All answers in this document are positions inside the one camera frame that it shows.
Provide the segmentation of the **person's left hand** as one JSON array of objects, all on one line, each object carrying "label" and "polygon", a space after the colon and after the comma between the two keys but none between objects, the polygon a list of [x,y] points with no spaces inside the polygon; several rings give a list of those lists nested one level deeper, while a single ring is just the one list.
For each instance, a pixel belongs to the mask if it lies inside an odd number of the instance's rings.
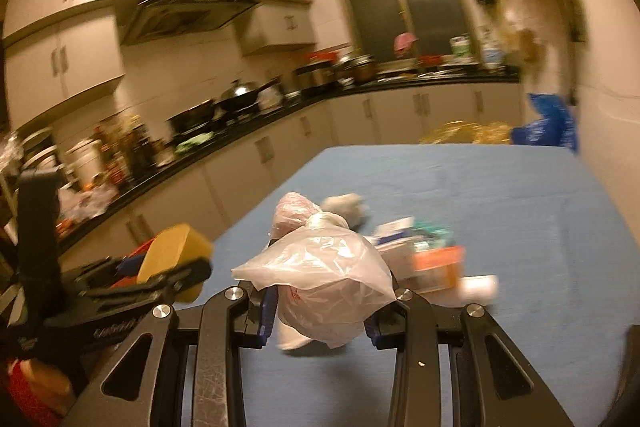
[{"label": "person's left hand", "polygon": [[76,401],[70,379],[36,359],[10,360],[1,389],[25,426],[58,426]]}]

